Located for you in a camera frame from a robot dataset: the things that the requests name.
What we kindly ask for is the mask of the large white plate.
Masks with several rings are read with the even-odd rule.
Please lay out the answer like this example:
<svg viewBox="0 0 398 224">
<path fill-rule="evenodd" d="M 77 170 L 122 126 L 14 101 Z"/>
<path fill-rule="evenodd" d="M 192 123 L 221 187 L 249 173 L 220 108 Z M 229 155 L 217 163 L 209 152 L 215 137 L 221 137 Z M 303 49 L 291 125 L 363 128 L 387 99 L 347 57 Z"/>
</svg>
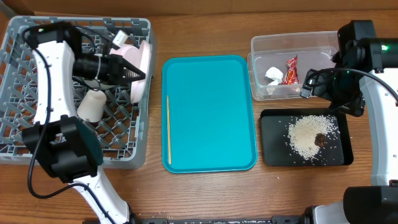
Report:
<svg viewBox="0 0 398 224">
<path fill-rule="evenodd" d="M 131 62 L 140 71 L 144 72 L 146 77 L 143 80 L 131 83 L 131 103 L 138 103 L 146 87 L 146 80 L 149 78 L 149 68 L 151 60 L 151 46 L 146 40 L 141 42 L 139 49 L 135 50 L 133 61 Z"/>
</svg>

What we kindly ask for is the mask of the small pink plate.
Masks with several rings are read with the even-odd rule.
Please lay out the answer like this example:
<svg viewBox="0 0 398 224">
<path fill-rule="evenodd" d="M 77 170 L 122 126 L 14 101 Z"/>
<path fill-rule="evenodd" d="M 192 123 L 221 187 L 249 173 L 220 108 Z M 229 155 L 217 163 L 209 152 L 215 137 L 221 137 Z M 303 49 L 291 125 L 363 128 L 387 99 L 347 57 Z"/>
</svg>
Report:
<svg viewBox="0 0 398 224">
<path fill-rule="evenodd" d="M 133 45 L 123 44 L 117 50 L 111 49 L 110 54 L 120 55 L 135 67 L 140 68 L 142 54 L 141 51 Z"/>
</svg>

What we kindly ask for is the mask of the white cup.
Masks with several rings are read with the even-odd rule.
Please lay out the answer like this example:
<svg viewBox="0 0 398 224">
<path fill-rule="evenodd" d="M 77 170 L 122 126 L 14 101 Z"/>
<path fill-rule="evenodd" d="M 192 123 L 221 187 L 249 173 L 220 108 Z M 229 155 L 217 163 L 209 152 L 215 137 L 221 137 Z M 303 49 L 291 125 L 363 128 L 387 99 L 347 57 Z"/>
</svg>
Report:
<svg viewBox="0 0 398 224">
<path fill-rule="evenodd" d="M 107 97 L 102 91 L 87 91 L 77 109 L 77 115 L 84 121 L 91 123 L 99 122 L 103 116 L 103 106 L 106 100 Z"/>
</svg>

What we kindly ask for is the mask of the wooden chopstick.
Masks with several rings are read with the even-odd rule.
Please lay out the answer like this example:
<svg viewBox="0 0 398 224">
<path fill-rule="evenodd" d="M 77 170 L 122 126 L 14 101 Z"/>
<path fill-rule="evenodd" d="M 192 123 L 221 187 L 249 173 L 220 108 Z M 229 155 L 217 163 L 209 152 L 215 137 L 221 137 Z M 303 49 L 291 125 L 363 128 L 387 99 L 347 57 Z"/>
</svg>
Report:
<svg viewBox="0 0 398 224">
<path fill-rule="evenodd" d="M 172 163 L 171 158 L 171 136 L 170 136 L 170 106 L 169 106 L 169 95 L 166 96 L 166 115 L 167 115 L 167 149 L 168 149 L 168 163 Z"/>
</svg>

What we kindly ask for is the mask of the red snack wrapper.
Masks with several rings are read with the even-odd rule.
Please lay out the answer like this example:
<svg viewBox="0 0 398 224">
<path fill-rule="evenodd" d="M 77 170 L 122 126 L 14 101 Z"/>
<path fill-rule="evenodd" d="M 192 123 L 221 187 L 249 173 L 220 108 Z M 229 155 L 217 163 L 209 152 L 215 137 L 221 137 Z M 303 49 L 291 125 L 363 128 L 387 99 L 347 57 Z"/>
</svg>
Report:
<svg viewBox="0 0 398 224">
<path fill-rule="evenodd" d="M 286 62 L 287 72 L 282 80 L 283 85 L 294 85 L 299 83 L 298 73 L 297 73 L 297 61 L 298 61 L 298 55 L 296 55 L 292 59 L 289 59 Z"/>
</svg>

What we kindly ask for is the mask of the brown food scrap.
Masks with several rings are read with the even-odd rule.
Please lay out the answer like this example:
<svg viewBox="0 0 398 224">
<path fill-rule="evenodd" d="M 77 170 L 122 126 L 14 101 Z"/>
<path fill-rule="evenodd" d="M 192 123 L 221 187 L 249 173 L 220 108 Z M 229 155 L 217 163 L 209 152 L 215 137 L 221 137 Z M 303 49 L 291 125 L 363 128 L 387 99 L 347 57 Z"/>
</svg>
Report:
<svg viewBox="0 0 398 224">
<path fill-rule="evenodd" d="M 326 144 L 326 136 L 323 133 L 318 133 L 315 136 L 314 144 L 318 147 L 324 147 Z"/>
</svg>

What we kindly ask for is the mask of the pile of rice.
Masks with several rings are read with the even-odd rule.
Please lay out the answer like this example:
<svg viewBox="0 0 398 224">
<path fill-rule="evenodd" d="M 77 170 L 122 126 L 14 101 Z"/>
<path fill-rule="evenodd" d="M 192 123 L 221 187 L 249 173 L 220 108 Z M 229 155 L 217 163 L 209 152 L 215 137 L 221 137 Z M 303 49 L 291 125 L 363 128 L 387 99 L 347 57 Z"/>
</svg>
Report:
<svg viewBox="0 0 398 224">
<path fill-rule="evenodd" d="M 336 116 L 308 115 L 292 116 L 285 126 L 285 145 L 290 147 L 305 162 L 320 161 L 326 164 L 326 156 L 339 156 L 341 149 L 340 130 Z M 314 144 L 315 136 L 323 133 L 326 136 L 324 147 Z"/>
</svg>

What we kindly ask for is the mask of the white napkin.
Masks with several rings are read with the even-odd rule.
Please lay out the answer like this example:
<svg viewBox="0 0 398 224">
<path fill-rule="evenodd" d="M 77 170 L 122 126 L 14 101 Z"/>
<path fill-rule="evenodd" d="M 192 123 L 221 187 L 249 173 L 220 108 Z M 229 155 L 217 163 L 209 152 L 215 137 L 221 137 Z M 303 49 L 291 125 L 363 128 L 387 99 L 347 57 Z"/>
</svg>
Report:
<svg viewBox="0 0 398 224">
<path fill-rule="evenodd" d="M 271 67 L 267 70 L 266 78 L 271 79 L 272 81 L 268 84 L 271 85 L 279 85 L 282 83 L 284 74 L 276 67 Z"/>
</svg>

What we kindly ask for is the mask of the grey bowl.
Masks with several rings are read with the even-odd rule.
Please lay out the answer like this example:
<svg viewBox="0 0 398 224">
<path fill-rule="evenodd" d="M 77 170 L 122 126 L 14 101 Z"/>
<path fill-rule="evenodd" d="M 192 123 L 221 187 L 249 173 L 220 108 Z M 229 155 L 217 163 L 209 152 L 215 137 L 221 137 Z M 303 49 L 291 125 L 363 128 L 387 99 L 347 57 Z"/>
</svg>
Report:
<svg viewBox="0 0 398 224">
<path fill-rule="evenodd" d="M 107 90 L 112 88 L 112 85 L 106 85 L 99 80 L 84 80 L 84 82 L 95 90 Z"/>
</svg>

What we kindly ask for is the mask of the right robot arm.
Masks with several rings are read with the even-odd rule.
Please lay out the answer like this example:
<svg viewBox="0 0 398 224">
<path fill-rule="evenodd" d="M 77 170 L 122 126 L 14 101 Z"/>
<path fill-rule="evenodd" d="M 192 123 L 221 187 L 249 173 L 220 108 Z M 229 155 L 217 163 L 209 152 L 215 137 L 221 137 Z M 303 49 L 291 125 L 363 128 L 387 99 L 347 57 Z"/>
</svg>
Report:
<svg viewBox="0 0 398 224">
<path fill-rule="evenodd" d="M 338 32 L 333 68 L 310 69 L 301 97 L 317 96 L 329 109 L 369 115 L 371 184 L 349 187 L 342 201 L 310 207 L 311 223 L 397 223 L 397 39 L 378 38 L 370 20 L 353 20 Z"/>
</svg>

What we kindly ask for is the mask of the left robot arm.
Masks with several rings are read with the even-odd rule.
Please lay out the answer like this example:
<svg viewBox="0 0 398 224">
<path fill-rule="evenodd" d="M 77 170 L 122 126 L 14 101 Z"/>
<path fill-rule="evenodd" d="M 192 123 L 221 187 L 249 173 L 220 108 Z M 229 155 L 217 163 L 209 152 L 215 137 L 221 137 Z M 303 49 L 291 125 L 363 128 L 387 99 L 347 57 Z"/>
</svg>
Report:
<svg viewBox="0 0 398 224">
<path fill-rule="evenodd" d="M 113 188 L 103 170 L 103 150 L 87 122 L 103 115 L 106 95 L 100 87 L 89 89 L 75 106 L 73 82 L 78 77 L 99 84 L 130 86 L 132 103 L 141 100 L 149 78 L 151 46 L 142 41 L 129 45 L 127 34 L 118 31 L 105 37 L 101 55 L 85 53 L 82 38 L 90 29 L 65 21 L 33 26 L 22 40 L 34 54 L 38 99 L 33 125 L 22 131 L 22 141 L 32 153 L 30 167 L 39 164 L 52 178 L 75 189 L 101 223 L 137 223 L 138 218 Z"/>
</svg>

